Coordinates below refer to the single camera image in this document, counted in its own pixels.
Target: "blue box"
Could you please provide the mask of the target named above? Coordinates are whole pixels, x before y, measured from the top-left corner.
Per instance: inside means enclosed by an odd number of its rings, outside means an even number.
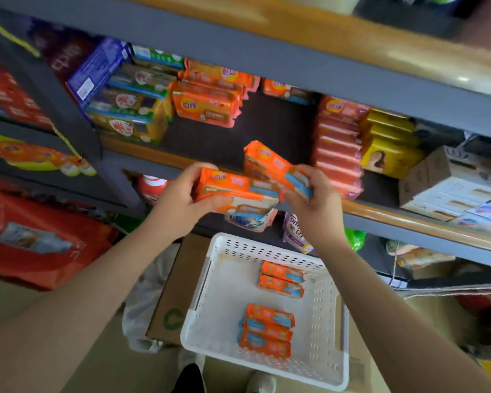
[[[131,58],[129,45],[111,37],[102,39],[91,55],[66,81],[82,109],[101,88],[121,62]]]

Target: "white plastic basket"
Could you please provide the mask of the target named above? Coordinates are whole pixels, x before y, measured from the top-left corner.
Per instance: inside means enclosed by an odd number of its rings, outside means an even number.
[[[263,260],[305,271],[304,297],[259,289],[256,282]],[[248,303],[294,314],[289,359],[239,347],[239,322]],[[341,391],[349,381],[348,320],[347,308],[320,259],[219,233],[209,246],[181,342],[193,352]],[[339,337],[336,330],[341,330]],[[335,342],[341,343],[342,350]]]

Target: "person's right hand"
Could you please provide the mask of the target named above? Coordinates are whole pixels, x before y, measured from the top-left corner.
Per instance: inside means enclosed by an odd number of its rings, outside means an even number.
[[[297,165],[297,169],[309,177],[313,198],[307,204],[295,191],[282,189],[282,193],[298,218],[302,236],[321,255],[343,246],[351,248],[344,231],[342,199],[338,192],[321,171],[308,165]]]

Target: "shoe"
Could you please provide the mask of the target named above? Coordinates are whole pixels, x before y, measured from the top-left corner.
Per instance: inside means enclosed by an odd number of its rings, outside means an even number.
[[[203,373],[203,365],[206,363],[206,357],[203,354],[190,352],[184,348],[180,349],[178,354],[178,369],[180,372],[189,364],[195,363],[200,369],[200,373]]]
[[[245,393],[275,393],[276,378],[262,371],[254,371],[249,377]]]

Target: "green symbol on cardboard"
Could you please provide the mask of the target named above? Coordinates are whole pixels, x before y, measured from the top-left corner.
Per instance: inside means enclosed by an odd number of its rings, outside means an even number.
[[[177,308],[169,309],[164,314],[164,328],[168,331],[178,330],[184,325],[184,312]]]

